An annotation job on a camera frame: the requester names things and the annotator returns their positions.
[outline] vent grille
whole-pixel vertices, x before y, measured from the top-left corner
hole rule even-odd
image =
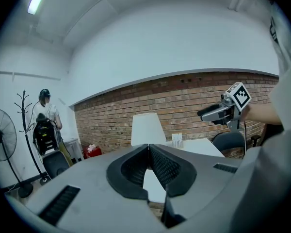
[[[75,196],[80,191],[79,188],[73,186],[66,186],[60,194],[44,209],[39,215],[40,218],[55,225],[61,216],[64,214],[68,206],[71,204]]]
[[[238,169],[235,166],[228,166],[228,165],[224,165],[224,164],[220,164],[220,163],[217,163],[213,167],[216,168],[216,169],[225,171],[225,172],[229,172],[229,173],[236,173],[236,171]]]

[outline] standing fan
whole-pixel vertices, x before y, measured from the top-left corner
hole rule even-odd
[[[0,161],[8,161],[20,186],[18,194],[21,198],[25,198],[30,195],[33,186],[32,184],[23,184],[19,180],[9,160],[15,151],[16,143],[17,136],[14,123],[3,110],[0,110]]]

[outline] cap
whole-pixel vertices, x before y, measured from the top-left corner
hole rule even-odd
[[[50,97],[50,93],[49,90],[47,89],[43,89],[42,91],[40,91],[40,95],[44,94],[44,96],[46,97]]]

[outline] red bag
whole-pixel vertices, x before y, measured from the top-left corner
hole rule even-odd
[[[91,158],[91,157],[102,155],[101,149],[100,149],[99,146],[97,146],[94,150],[92,150],[90,152],[87,150],[88,148],[89,148],[89,146],[83,148],[84,159],[88,159],[88,158]]]

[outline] coat rack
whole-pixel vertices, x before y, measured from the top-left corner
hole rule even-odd
[[[21,97],[21,96],[17,93],[17,95],[19,95],[19,97],[21,98],[21,107],[20,107],[17,103],[14,103],[14,104],[16,104],[16,105],[21,109],[21,112],[18,111],[18,113],[22,114],[22,119],[23,119],[23,128],[24,128],[24,130],[23,130],[23,131],[19,131],[19,132],[24,132],[24,133],[25,133],[25,138],[26,138],[26,142],[27,142],[27,146],[28,146],[28,149],[29,149],[30,155],[31,155],[32,160],[33,160],[33,162],[34,162],[34,164],[35,164],[35,167],[37,168],[37,170],[38,170],[38,172],[39,172],[39,174],[40,174],[40,177],[41,177],[41,179],[40,179],[40,184],[41,184],[41,185],[44,185],[45,183],[47,183],[48,181],[50,181],[50,177],[49,177],[48,175],[43,174],[43,173],[41,172],[41,170],[40,170],[40,168],[39,168],[39,166],[38,166],[38,164],[37,164],[37,162],[36,162],[36,160],[35,160],[35,158],[34,158],[34,156],[33,156],[32,149],[31,149],[30,144],[29,144],[29,139],[28,139],[28,135],[27,135],[27,133],[31,130],[31,126],[34,124],[34,123],[30,124],[30,123],[31,123],[31,119],[32,119],[32,114],[33,114],[33,108],[34,108],[34,106],[33,106],[33,108],[32,108],[32,114],[31,114],[31,118],[30,118],[29,125],[28,125],[28,127],[26,127],[25,114],[28,112],[28,111],[26,111],[26,109],[27,109],[27,107],[30,106],[32,103],[28,104],[28,105],[25,107],[25,99],[26,99],[26,97],[29,96],[29,95],[26,95],[26,96],[25,96],[25,93],[26,93],[26,91],[24,90],[24,91],[23,91],[23,97]]]

